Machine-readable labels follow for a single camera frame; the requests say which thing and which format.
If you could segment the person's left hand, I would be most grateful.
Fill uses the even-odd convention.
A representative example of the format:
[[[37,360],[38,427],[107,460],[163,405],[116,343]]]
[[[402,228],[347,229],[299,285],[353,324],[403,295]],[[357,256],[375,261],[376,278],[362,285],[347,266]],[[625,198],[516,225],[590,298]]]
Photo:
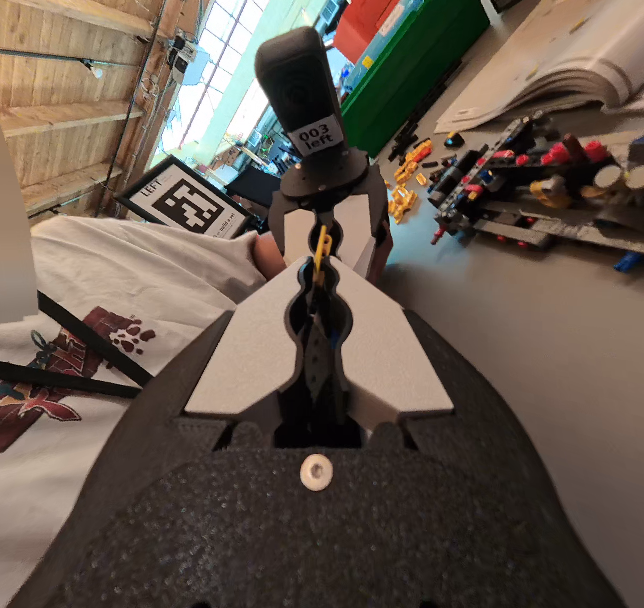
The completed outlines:
[[[387,265],[391,251],[393,250],[393,238],[390,231],[390,222],[386,219],[377,236],[377,243],[368,272],[367,281],[377,285]]]

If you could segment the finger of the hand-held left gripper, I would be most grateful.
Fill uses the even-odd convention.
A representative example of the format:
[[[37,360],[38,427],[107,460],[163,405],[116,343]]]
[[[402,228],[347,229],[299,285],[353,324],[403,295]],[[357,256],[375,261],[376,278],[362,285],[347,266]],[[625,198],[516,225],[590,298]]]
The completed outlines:
[[[368,277],[376,247],[369,199],[344,199],[335,205],[333,217],[341,232],[337,258],[361,277]]]
[[[316,214],[310,210],[297,209],[284,215],[283,259],[286,266],[294,264],[302,257],[315,255],[315,251],[311,248],[310,238],[316,225]]]

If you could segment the person's white printed shirt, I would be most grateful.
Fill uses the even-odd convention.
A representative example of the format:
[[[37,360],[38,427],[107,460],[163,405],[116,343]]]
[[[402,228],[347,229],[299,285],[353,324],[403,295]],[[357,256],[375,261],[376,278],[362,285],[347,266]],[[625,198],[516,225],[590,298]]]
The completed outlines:
[[[32,228],[39,289],[152,376],[267,281],[257,232],[56,217]],[[127,400],[1,382],[1,606],[68,518]]]

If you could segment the blue roll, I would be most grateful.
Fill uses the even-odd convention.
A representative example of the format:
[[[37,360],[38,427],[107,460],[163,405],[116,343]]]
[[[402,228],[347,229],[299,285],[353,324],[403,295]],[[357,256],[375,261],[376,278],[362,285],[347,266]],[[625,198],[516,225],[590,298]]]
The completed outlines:
[[[376,59],[384,52],[385,47],[395,36],[405,19],[420,8],[422,1],[398,0],[370,43],[359,52],[360,56],[357,58],[353,69],[344,79],[342,86],[347,93],[351,93],[358,86],[371,66],[374,65]]]

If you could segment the pile of yellow lego pieces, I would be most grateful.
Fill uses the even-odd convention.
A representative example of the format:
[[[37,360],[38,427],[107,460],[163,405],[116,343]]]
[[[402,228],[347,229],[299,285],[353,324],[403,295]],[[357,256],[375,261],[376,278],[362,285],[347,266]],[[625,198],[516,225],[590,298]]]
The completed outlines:
[[[401,163],[391,181],[385,180],[389,192],[388,214],[393,222],[401,224],[405,214],[409,212],[416,200],[417,193],[407,188],[407,183],[419,173],[419,167],[433,151],[430,138],[423,139],[410,152],[402,155]]]

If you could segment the red plastic case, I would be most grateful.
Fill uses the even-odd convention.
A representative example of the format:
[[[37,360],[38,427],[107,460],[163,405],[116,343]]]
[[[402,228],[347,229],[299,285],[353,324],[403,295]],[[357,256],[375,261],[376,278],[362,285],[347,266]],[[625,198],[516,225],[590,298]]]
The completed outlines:
[[[334,48],[352,64],[368,47],[400,0],[350,0],[334,35]]]

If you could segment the lego car chassis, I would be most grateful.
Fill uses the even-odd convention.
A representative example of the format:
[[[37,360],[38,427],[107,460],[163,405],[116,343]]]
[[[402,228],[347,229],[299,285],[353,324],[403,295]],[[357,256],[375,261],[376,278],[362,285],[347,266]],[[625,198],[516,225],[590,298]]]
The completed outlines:
[[[542,113],[439,163],[427,200],[445,237],[484,235],[527,250],[560,241],[643,253],[643,134],[587,140]]]

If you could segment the small yellow lego piece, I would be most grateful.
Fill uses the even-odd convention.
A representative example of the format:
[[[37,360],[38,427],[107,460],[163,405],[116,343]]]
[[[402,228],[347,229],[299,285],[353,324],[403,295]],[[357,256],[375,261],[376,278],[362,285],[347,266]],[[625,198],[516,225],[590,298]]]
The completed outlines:
[[[314,270],[312,283],[315,288],[322,288],[325,282],[324,261],[330,255],[333,240],[328,233],[326,225],[321,225],[318,243],[314,254]]]

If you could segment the ceiling mounted heater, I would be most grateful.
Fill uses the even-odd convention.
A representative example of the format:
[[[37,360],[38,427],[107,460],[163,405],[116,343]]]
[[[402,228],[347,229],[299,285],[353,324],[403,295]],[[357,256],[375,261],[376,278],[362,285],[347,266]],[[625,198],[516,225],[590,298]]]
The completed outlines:
[[[185,37],[182,32],[177,32],[166,57],[170,68],[172,80],[179,86],[198,85],[202,80],[210,56],[205,49]]]

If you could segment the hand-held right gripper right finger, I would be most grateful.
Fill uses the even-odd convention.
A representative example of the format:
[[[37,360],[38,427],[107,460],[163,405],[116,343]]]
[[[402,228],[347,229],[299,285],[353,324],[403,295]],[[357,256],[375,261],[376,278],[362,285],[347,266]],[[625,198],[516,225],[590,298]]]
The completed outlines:
[[[352,319],[340,345],[350,417],[373,432],[382,423],[452,413],[453,402],[404,309],[337,258],[330,264],[339,277],[337,296]]]

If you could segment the person's left forearm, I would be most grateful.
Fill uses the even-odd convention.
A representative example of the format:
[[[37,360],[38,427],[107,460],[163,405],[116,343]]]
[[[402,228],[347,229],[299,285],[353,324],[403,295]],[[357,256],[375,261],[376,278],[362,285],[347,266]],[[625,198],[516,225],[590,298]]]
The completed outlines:
[[[286,263],[271,232],[258,235],[251,251],[253,263],[266,281],[286,269]]]

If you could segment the green plastic bin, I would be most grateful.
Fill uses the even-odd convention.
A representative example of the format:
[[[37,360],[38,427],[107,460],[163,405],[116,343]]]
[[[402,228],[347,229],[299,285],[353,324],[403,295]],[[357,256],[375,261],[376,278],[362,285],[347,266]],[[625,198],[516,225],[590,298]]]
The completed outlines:
[[[376,157],[488,27],[481,0],[422,0],[343,102],[348,145]]]

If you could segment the framed black white marker sign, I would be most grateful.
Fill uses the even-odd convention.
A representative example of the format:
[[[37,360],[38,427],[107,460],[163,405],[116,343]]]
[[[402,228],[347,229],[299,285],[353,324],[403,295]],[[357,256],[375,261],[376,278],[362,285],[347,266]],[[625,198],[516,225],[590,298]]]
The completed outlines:
[[[259,225],[251,212],[173,155],[115,199],[145,222],[215,239],[235,239]]]

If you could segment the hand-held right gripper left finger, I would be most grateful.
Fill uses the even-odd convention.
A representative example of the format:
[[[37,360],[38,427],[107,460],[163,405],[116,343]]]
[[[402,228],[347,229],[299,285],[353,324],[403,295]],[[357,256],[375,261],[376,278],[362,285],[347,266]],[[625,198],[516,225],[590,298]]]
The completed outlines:
[[[311,261],[297,259],[236,307],[185,404],[188,416],[250,421],[269,436],[281,425],[279,394],[296,382],[302,361],[288,314]]]

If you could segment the instruction booklet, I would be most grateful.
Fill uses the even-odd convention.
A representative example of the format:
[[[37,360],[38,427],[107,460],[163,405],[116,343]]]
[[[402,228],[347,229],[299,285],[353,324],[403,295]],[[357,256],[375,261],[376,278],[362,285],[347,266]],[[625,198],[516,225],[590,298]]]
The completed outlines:
[[[643,110],[643,0],[541,0],[435,132],[588,103],[606,113]]]

